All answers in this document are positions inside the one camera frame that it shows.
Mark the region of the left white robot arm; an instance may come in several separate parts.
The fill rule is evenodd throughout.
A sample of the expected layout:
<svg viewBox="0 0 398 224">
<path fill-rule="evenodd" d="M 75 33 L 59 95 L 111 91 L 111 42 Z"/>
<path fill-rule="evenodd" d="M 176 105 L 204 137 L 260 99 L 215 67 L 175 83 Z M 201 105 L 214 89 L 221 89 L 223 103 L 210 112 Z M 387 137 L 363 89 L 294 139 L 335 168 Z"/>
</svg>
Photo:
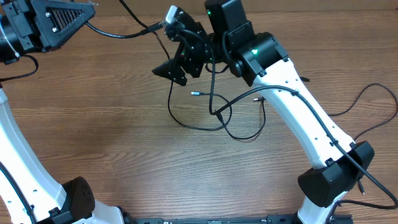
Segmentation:
<svg viewBox="0 0 398 224">
<path fill-rule="evenodd" d="M 91 3 L 1 1 L 1 62 L 60 49 L 95 14 Z M 59 184 L 21 133 L 1 92 L 1 197 L 13 223 L 133 223 L 120 207 L 97 200 L 88 182 Z"/>
</svg>

